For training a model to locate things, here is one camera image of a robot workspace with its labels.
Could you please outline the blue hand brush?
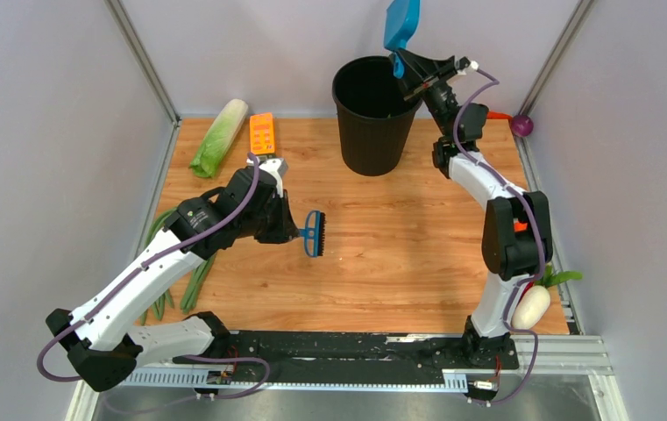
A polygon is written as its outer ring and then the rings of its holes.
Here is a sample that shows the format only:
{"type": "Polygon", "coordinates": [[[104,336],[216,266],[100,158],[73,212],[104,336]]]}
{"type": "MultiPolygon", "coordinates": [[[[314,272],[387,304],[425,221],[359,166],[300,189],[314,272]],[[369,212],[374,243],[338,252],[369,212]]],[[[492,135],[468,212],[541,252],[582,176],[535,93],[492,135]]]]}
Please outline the blue hand brush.
{"type": "Polygon", "coordinates": [[[323,256],[325,241],[325,213],[311,210],[306,216],[305,225],[299,230],[303,238],[303,250],[309,258],[323,256]]]}

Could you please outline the blue dustpan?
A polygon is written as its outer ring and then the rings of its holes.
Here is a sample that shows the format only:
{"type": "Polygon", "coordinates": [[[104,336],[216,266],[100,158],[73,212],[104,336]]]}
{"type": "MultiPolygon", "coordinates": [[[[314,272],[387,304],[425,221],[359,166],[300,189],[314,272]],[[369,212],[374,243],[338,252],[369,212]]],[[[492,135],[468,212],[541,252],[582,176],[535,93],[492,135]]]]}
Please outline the blue dustpan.
{"type": "Polygon", "coordinates": [[[401,79],[405,74],[402,59],[397,54],[405,49],[414,36],[420,20],[420,0],[393,0],[386,9],[383,47],[390,52],[393,74],[401,79]]]}

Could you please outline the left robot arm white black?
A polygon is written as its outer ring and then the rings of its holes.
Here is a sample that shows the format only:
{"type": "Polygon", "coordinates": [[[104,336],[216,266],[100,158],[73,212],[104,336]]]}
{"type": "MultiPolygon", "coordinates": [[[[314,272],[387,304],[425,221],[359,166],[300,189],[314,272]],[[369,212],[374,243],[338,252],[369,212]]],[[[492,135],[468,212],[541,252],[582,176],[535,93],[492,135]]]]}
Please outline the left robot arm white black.
{"type": "Polygon", "coordinates": [[[94,391],[114,388],[138,367],[186,358],[232,364],[229,332],[209,311],[178,323],[135,324],[160,296],[185,274],[209,261],[237,239],[285,244],[299,236],[282,179],[281,159],[237,170],[224,187],[181,202],[145,250],[100,293],[74,310],[56,309],[46,318],[53,334],[37,358],[45,378],[44,358],[59,344],[82,380],[94,391]]]}

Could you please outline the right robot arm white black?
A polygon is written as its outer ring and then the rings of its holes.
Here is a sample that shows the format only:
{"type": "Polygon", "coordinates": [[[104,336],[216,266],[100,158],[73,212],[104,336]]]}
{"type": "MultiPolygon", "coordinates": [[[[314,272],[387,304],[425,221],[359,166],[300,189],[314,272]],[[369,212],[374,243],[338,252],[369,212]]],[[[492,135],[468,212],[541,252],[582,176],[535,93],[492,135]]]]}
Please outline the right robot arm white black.
{"type": "Polygon", "coordinates": [[[477,62],[429,59],[404,48],[394,49],[389,60],[404,98],[423,101],[441,133],[433,145],[434,167],[485,212],[481,252],[487,280],[461,339],[464,360],[484,367],[507,350],[520,289],[543,275],[553,255],[549,200],[539,190],[527,191],[509,181],[480,152],[477,142],[489,109],[476,103],[475,94],[459,102],[449,84],[470,72],[485,75],[477,62]]]}

